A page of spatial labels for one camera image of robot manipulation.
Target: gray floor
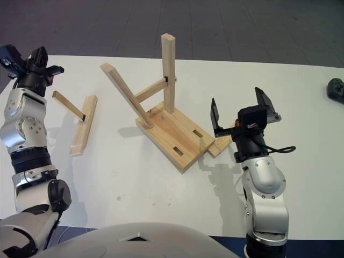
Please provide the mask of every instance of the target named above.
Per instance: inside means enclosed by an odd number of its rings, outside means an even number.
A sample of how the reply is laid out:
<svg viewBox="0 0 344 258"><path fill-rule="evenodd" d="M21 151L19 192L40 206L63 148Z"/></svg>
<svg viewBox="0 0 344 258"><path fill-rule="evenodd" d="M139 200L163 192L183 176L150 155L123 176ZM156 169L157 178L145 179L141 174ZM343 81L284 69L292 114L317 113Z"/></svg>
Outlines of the gray floor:
<svg viewBox="0 0 344 258"><path fill-rule="evenodd" d="M0 0L0 45L28 56L160 58L344 67L342 0ZM0 70L0 92L8 83Z"/></svg>

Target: rectangular hole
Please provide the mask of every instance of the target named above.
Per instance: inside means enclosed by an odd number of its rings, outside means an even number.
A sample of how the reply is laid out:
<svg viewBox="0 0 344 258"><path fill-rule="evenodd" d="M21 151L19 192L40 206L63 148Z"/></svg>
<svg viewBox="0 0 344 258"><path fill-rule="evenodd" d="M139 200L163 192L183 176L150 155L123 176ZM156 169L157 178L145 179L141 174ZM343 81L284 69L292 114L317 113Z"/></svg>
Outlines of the rectangular hole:
<svg viewBox="0 0 344 258"><path fill-rule="evenodd" d="M183 155L184 155L184 153L183 153L180 149L178 149L178 147L174 147L173 150L174 150L176 153L178 153L179 156L183 156Z"/></svg>
<svg viewBox="0 0 344 258"><path fill-rule="evenodd" d="M200 132L198 132L196 129L193 130L193 133L194 133L195 135L197 135L198 137L200 137L200 138L203 137L203 135L202 135Z"/></svg>

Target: black cable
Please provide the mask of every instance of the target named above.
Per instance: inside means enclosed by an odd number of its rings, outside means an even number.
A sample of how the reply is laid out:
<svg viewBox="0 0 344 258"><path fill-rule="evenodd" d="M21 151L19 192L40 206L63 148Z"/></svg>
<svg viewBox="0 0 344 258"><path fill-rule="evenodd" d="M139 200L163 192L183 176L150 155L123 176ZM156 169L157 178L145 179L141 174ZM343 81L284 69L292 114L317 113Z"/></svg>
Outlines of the black cable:
<svg viewBox="0 0 344 258"><path fill-rule="evenodd" d="M267 145L264 145L264 144L260 144L259 142L257 142L255 139L251 138L252 142L254 142L255 144L257 144L258 146L260 147L263 147L263 148L266 148L266 149L269 149L271 150L271 152L268 152L269 154L270 153L274 153L274 152L278 152L278 153L291 153L293 151L296 150L296 147L295 146L289 146L289 147L284 147L284 148L281 148L281 149L275 149L275 148L272 148L270 146L267 146Z"/></svg>

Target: black device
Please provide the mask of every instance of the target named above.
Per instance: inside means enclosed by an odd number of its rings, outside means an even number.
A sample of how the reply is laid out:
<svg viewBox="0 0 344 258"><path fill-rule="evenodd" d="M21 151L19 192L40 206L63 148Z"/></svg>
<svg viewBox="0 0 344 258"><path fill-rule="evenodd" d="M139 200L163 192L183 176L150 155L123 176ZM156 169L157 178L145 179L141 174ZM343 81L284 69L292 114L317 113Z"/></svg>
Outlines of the black device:
<svg viewBox="0 0 344 258"><path fill-rule="evenodd" d="M327 95L330 99L344 104L344 82L333 78L327 85Z"/></svg>
<svg viewBox="0 0 344 258"><path fill-rule="evenodd" d="M255 87L258 105L249 106L238 112L235 126L223 129L218 125L219 113L215 100L212 99L210 117L213 124L215 137L231 135L238 151L234 153L237 163L246 159L268 155L272 152L288 153L296 148L286 147L274 149L265 144L264 129L268 123L280 121L281 116L275 111L270 98L261 89Z"/></svg>
<svg viewBox="0 0 344 258"><path fill-rule="evenodd" d="M17 78L13 88L25 88L44 97L46 87L53 84L53 77L65 70L61 66L47 68L48 53L45 47L34 50L23 60L13 45L0 47L0 64L8 70L9 78Z"/></svg>

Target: wooden plank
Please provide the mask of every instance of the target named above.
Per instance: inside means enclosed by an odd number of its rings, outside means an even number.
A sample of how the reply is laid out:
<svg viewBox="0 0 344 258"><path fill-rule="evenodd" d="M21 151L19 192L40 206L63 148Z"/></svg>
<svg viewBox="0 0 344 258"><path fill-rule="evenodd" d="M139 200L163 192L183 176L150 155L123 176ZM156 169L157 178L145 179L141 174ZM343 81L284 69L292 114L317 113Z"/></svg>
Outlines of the wooden plank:
<svg viewBox="0 0 344 258"><path fill-rule="evenodd" d="M90 134L90 129L92 125L93 116L95 113L96 105L97 105L97 96L91 95L85 98L82 112L85 114L85 121L79 122L76 134L74 136L70 153L71 155L78 155L82 154L88 140L88 135Z"/></svg>
<svg viewBox="0 0 344 258"><path fill-rule="evenodd" d="M170 34L161 36L161 49L162 49L162 70L163 77L167 76L168 85L163 90L163 99L165 109L174 112L174 98L175 98L175 60L176 60L176 38Z"/></svg>
<svg viewBox="0 0 344 258"><path fill-rule="evenodd" d="M64 106L68 111L72 112L81 122L85 120L85 114L81 112L76 106L74 106L64 95L59 93L57 90L53 92L53 99Z"/></svg>
<svg viewBox="0 0 344 258"><path fill-rule="evenodd" d="M147 126L148 128L153 127L154 125L152 121L150 120L148 115L146 115L146 112L144 111L138 100L135 98L134 94L131 92L125 81L119 75L116 68L108 63L105 63L101 66L101 69L107 75L113 85L117 88L117 90L122 94L124 99L129 103L136 114L138 114L138 116L142 119L145 126Z"/></svg>
<svg viewBox="0 0 344 258"><path fill-rule="evenodd" d="M216 157L219 155L229 144L233 142L230 135L216 138L214 143L209 147L208 152Z"/></svg>
<svg viewBox="0 0 344 258"><path fill-rule="evenodd" d="M156 94L160 90L162 90L164 87L167 86L167 82L165 78L162 78L158 80L157 82L153 83L151 86L147 87L143 91L137 93L135 95L135 98L138 100L138 102L142 102L146 99L148 99L150 96Z"/></svg>
<svg viewBox="0 0 344 258"><path fill-rule="evenodd" d="M169 113L161 102L147 112L154 122L145 128L140 118L136 124L172 160L181 171L186 171L214 142L207 134L178 109Z"/></svg>

